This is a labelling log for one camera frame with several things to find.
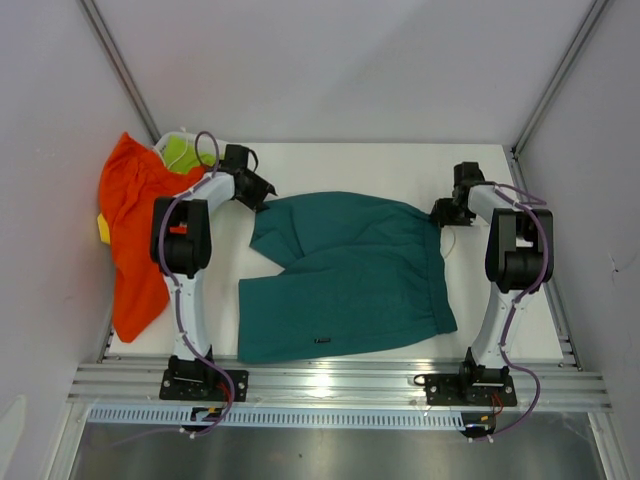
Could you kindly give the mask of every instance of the lime green cloth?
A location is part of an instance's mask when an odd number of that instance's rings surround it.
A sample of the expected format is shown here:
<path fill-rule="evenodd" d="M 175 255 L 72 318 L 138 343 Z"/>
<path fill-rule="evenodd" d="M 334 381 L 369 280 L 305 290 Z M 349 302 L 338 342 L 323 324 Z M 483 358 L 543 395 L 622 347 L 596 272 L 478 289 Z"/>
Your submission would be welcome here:
<path fill-rule="evenodd" d="M 240 281 L 239 360 L 372 352 L 457 329 L 427 214 L 342 192 L 267 205 L 251 247 L 285 270 Z"/>
<path fill-rule="evenodd" d="M 201 152 L 200 158 L 209 166 L 216 161 L 215 157 L 208 153 Z M 167 146 L 162 152 L 162 159 L 165 166 L 174 173 L 187 174 L 193 167 L 200 165 L 195 148 L 186 140 L 173 135 L 169 137 Z"/>

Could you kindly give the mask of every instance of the metal post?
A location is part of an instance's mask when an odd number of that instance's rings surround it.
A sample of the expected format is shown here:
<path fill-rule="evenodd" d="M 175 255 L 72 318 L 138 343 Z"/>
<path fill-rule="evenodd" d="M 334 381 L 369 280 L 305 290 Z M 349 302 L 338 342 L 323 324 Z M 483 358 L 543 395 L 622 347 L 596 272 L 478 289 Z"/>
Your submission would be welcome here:
<path fill-rule="evenodd" d="M 111 63 L 114 72 L 120 80 L 120 84 L 124 88 L 129 100 L 131 100 L 140 120 L 147 129 L 149 137 L 153 143 L 156 143 L 160 140 L 160 130 L 158 130 L 158 126 L 153 120 L 151 112 L 149 112 L 149 108 L 140 94 L 140 90 L 136 86 L 133 76 L 122 58 L 122 54 L 120 53 L 104 18 L 102 18 L 102 14 L 96 5 L 96 2 L 94 0 L 78 0 L 78 3 L 82 8 L 82 11 L 85 13 L 87 21 L 89 22 L 93 32 L 96 34 L 96 38 L 100 42 L 100 45 L 102 45 L 109 63 Z"/>
<path fill-rule="evenodd" d="M 556 68 L 553 77 L 551 77 L 551 80 L 544 89 L 536 107 L 529 116 L 527 123 L 516 140 L 515 147 L 513 149 L 513 155 L 516 159 L 520 157 L 522 150 L 527 145 L 527 142 L 542 121 L 547 109 L 569 76 L 569 73 L 571 72 L 579 55 L 584 51 L 584 47 L 593 35 L 596 26 L 605 12 L 605 9 L 612 3 L 613 0 L 595 0 L 592 3 L 591 8 L 587 12 L 587 15 L 580 24 L 576 35 L 571 41 L 569 48 Z"/>

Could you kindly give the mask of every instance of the white basket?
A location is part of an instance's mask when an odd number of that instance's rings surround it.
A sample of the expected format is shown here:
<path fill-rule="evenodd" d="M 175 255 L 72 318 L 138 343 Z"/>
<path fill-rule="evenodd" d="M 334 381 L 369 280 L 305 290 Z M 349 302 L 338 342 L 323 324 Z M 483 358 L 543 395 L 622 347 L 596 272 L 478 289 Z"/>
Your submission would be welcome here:
<path fill-rule="evenodd" d="M 187 143 L 189 145 L 191 145 L 191 146 L 194 146 L 195 141 L 196 141 L 196 134 L 194 134 L 194 133 L 187 133 L 187 132 L 169 132 L 169 133 L 165 133 L 162 136 L 162 138 L 160 140 L 158 140 L 158 143 L 156 143 L 156 145 L 153 147 L 153 149 L 160 156 L 160 158 L 163 159 L 163 162 L 164 162 L 164 151 L 167 148 L 167 144 L 169 143 L 169 138 L 170 137 L 182 138 L 182 139 L 186 140 Z M 222 140 L 218 140 L 217 138 L 216 138 L 216 140 L 218 142 L 218 146 L 220 147 L 220 155 L 223 156 L 224 155 L 224 149 L 227 146 L 228 142 L 223 142 Z M 210 155 L 215 156 L 216 149 L 213 146 L 213 140 L 211 140 L 211 138 L 208 135 L 202 135 L 200 137 L 200 140 L 198 140 L 198 151 L 200 153 L 208 153 Z"/>

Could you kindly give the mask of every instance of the orange cloth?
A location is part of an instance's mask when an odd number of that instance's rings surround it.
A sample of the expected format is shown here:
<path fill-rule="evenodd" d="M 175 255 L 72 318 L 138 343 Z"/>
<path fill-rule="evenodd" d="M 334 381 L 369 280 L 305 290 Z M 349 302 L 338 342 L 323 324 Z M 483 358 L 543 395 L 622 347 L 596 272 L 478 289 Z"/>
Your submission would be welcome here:
<path fill-rule="evenodd" d="M 109 225 L 116 264 L 113 326 L 132 342 L 169 301 L 159 266 L 151 261 L 151 218 L 157 197 L 173 196 L 194 185 L 202 167 L 172 173 L 153 150 L 124 133 L 100 178 L 100 210 Z"/>

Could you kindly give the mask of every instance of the gray floor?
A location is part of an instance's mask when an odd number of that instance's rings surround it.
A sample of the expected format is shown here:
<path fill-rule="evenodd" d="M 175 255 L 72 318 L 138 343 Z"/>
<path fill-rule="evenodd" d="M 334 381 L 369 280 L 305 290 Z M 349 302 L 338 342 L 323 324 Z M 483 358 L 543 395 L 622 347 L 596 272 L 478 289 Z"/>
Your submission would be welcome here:
<path fill-rule="evenodd" d="M 534 414 L 493 444 L 469 445 L 456 432 L 225 427 L 196 440 L 169 432 L 111 446 L 154 428 L 88 425 L 71 478 L 605 478 L 583 414 Z"/>

